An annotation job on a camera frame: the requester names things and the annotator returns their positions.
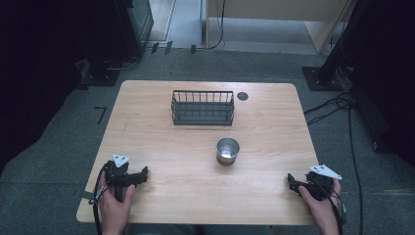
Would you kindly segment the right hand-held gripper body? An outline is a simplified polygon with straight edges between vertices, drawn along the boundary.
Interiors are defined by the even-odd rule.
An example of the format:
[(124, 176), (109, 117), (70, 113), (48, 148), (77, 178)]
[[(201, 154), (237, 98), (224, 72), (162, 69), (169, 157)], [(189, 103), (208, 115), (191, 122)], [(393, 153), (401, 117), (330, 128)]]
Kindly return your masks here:
[(334, 179), (343, 179), (340, 174), (324, 164), (312, 165), (308, 169), (309, 173), (305, 175), (307, 181), (306, 188), (311, 196), (317, 201), (329, 198), (332, 194)]

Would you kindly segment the black angled floor tape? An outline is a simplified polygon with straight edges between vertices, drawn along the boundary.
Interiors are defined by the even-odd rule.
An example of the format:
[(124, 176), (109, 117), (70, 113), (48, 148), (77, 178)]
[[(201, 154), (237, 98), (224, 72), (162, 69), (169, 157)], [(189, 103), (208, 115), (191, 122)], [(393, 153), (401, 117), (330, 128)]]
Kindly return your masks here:
[(94, 109), (99, 110), (101, 112), (100, 116), (99, 116), (99, 119), (97, 121), (97, 124), (100, 124), (102, 122), (104, 116), (105, 116), (105, 113), (107, 111), (107, 107), (94, 107)]

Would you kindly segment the dark curtain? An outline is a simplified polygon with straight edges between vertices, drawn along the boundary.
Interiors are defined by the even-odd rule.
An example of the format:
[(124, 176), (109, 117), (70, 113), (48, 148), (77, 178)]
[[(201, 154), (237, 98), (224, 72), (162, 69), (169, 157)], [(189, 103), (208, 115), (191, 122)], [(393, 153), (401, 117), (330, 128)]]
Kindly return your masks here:
[(62, 0), (0, 0), (0, 174), (35, 143), (81, 74)]
[(356, 0), (339, 46), (376, 140), (415, 166), (415, 0)]

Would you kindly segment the black stand with base plate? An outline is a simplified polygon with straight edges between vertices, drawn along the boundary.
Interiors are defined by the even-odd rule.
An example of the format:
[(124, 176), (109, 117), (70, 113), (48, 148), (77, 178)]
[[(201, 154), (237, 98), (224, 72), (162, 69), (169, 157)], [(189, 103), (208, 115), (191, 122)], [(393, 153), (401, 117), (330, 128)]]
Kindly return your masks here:
[(341, 62), (353, 61), (354, 46), (358, 44), (357, 32), (361, 28), (361, 20), (372, 0), (357, 0), (351, 12), (346, 28), (343, 30), (334, 50), (326, 62), (319, 67), (302, 67), (302, 72), (311, 91), (342, 91), (343, 87), (335, 71)]
[(100, 9), (86, 30), (89, 71), (86, 85), (114, 86), (121, 71), (131, 69), (142, 58), (144, 45), (137, 23), (135, 0), (97, 0)]

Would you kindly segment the light wooden cabinet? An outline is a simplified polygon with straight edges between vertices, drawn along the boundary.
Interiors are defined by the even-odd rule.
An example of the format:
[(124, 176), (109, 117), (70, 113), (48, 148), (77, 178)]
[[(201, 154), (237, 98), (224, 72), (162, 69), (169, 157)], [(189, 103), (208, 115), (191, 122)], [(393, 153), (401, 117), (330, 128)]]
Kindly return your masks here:
[(304, 22), (315, 50), (321, 53), (353, 0), (203, 0), (206, 19), (203, 40), (209, 47), (212, 18)]

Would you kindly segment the dark equipment cabinet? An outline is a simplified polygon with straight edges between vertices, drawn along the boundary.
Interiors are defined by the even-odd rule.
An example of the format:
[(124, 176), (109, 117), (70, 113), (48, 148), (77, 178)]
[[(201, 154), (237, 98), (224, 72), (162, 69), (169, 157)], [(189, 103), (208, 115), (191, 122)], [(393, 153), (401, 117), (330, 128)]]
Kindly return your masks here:
[(150, 0), (126, 0), (126, 7), (139, 48), (144, 49), (154, 24)]

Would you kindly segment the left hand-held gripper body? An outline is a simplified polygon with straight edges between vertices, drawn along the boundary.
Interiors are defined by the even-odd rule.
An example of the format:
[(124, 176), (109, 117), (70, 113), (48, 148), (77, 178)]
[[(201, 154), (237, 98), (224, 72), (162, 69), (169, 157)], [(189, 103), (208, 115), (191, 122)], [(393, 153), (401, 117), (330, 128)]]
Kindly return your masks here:
[(118, 154), (113, 154), (113, 159), (107, 162), (106, 182), (114, 188), (115, 198), (119, 202), (124, 201), (123, 189), (135, 185), (134, 178), (127, 173), (129, 158)]

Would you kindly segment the steel cup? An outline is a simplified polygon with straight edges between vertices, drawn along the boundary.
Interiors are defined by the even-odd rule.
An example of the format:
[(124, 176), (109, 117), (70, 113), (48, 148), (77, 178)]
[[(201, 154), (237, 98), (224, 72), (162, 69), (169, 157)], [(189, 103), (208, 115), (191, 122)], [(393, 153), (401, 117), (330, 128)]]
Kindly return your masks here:
[(221, 165), (232, 165), (239, 152), (239, 142), (233, 137), (223, 137), (216, 143), (216, 160)]

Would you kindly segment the grey floor tape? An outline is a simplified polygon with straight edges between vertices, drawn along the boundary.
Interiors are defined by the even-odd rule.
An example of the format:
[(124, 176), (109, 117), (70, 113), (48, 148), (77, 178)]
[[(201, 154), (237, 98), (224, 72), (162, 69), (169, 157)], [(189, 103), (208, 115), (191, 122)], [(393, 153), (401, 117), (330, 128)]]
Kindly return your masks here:
[(75, 196), (75, 198), (79, 198), (79, 199), (85, 199), (85, 200), (93, 200), (94, 199), (94, 194), (91, 192), (87, 192), (84, 190), (76, 190), (73, 195)]

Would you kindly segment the person's left hand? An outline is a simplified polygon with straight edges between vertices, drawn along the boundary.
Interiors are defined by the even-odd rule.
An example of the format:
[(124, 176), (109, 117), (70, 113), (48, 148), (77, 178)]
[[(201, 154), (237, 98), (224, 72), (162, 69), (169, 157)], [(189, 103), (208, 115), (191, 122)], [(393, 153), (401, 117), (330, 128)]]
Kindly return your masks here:
[(99, 186), (102, 189), (99, 208), (103, 219), (103, 227), (107, 224), (126, 226), (130, 216), (132, 200), (135, 195), (135, 186), (130, 185), (127, 187), (122, 203), (107, 188), (106, 174), (104, 172), (101, 175)]

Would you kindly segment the person's right hand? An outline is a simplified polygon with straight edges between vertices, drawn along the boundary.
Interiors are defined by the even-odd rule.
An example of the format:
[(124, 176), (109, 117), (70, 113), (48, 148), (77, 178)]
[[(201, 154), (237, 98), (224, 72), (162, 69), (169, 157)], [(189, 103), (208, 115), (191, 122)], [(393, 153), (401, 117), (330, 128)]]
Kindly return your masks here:
[(309, 211), (311, 212), (318, 227), (322, 225), (333, 225), (338, 227), (337, 219), (333, 210), (333, 206), (337, 206), (339, 204), (337, 196), (341, 194), (341, 184), (338, 179), (333, 180), (333, 190), (334, 192), (332, 193), (330, 199), (317, 201), (310, 195), (306, 188), (300, 187), (302, 198), (308, 206)]

